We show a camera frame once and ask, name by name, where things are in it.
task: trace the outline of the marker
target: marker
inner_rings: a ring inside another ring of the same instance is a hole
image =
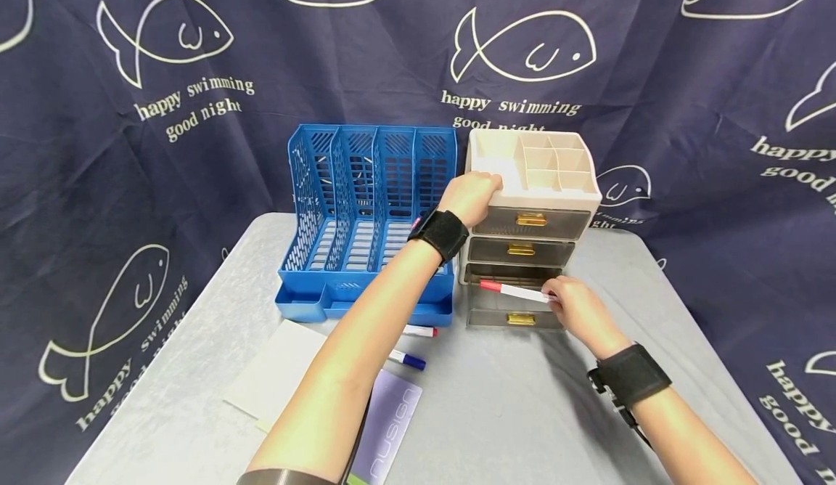
[[[505,283],[491,282],[490,280],[480,280],[479,287],[488,289],[495,293],[507,294],[508,296],[516,296],[517,298],[524,298],[532,300],[533,302],[549,303],[560,302],[556,296],[550,294],[543,294],[540,291],[532,289],[523,289],[522,287],[514,287],[512,285],[505,285]]]
[[[427,367],[427,363],[424,362],[423,359],[416,358],[412,355],[402,353],[400,351],[392,351],[391,353],[389,353],[389,359],[391,359],[392,362],[408,365],[413,369],[424,370],[424,367]]]
[[[407,325],[403,328],[403,334],[409,336],[424,336],[427,338],[434,338],[438,335],[438,330],[435,327],[422,327],[420,325]]]

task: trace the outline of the forearm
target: forearm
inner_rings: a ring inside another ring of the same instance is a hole
[[[635,403],[631,411],[675,484],[755,483],[671,387]]]
[[[325,340],[248,470],[289,468],[340,479],[380,368],[441,257],[408,242]]]

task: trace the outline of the sleeve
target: sleeve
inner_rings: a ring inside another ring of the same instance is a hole
[[[335,485],[331,481],[317,478],[298,470],[268,468],[250,470],[238,479],[237,485]]]

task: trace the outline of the hand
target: hand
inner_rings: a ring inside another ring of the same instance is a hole
[[[438,210],[450,211],[469,229],[485,219],[488,215],[488,201],[501,188],[501,176],[471,171],[457,176],[447,184]]]
[[[543,292],[555,294],[560,302],[549,302],[557,319],[597,359],[610,358],[631,346],[612,321],[610,313],[598,296],[580,280],[558,276],[544,283]]]

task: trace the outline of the purple notebook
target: purple notebook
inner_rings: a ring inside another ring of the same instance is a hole
[[[369,414],[357,449],[350,485],[382,485],[401,446],[422,388],[381,370],[371,392]]]

